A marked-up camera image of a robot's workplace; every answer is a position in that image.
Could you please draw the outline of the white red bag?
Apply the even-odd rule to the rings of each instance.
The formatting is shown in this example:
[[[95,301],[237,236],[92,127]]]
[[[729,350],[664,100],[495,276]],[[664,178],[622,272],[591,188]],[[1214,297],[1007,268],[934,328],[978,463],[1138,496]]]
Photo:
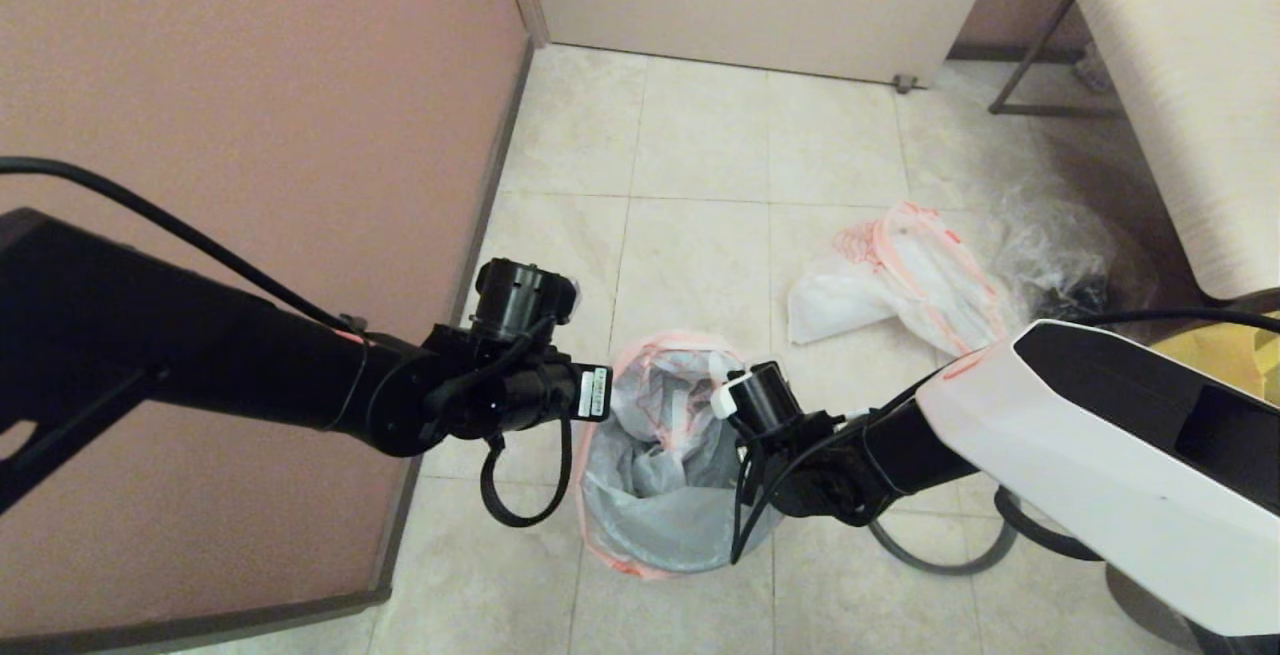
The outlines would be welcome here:
[[[940,212],[910,201],[832,235],[787,290],[786,316],[796,345],[897,321],[951,356],[991,345],[1020,322],[1005,287]]]

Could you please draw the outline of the clear bag with black contents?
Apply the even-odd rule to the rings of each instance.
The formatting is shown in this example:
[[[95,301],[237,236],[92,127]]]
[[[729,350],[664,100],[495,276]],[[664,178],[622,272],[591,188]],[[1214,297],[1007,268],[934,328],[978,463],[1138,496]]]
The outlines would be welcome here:
[[[1143,310],[1160,290],[1137,241],[1084,201],[1029,187],[998,201],[995,275],[1023,321]]]

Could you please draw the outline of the yellow shopping bag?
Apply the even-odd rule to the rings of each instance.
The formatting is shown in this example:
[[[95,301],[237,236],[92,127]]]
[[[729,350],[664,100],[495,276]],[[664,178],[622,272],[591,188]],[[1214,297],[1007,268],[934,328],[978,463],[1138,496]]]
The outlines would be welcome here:
[[[1152,349],[1280,406],[1280,333],[1243,324],[1207,324],[1166,336]]]

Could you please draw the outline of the grey ribbed round object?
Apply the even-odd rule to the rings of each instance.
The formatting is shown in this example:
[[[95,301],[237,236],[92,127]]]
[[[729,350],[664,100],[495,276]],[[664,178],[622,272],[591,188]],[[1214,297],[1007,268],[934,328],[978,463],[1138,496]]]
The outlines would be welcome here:
[[[1201,655],[1201,647],[1180,614],[1110,564],[1105,567],[1103,577],[1111,599],[1138,627],[1183,652]]]

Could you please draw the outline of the small clear container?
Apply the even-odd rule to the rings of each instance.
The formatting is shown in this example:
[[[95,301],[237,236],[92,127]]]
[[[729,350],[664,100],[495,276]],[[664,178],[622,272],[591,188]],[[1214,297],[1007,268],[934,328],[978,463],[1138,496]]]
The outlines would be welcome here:
[[[1094,41],[1088,41],[1071,64],[1071,73],[1091,93],[1114,93],[1115,84]]]

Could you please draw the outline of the cream striped table top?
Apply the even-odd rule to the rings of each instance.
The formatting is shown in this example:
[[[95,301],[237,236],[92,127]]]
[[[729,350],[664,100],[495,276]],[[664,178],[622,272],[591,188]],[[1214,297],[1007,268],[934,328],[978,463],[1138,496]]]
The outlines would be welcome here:
[[[1280,290],[1280,0],[1076,0],[1199,290]]]

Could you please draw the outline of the dark metal table frame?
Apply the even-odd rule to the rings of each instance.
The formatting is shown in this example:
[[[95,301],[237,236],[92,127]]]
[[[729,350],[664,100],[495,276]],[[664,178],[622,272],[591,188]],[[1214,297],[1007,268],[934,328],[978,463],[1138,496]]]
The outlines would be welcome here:
[[[1037,104],[1011,104],[1010,99],[1030,67],[1039,61],[1041,52],[1050,38],[1061,26],[1062,20],[1071,12],[1076,0],[1059,0],[1050,17],[1044,20],[1038,35],[1030,41],[1028,49],[1015,70],[1009,75],[1005,84],[998,90],[995,99],[988,104],[987,111],[992,116],[1043,116],[1043,118],[1080,118],[1080,119],[1119,119],[1124,116],[1123,107],[1087,107],[1087,105],[1037,105]]]

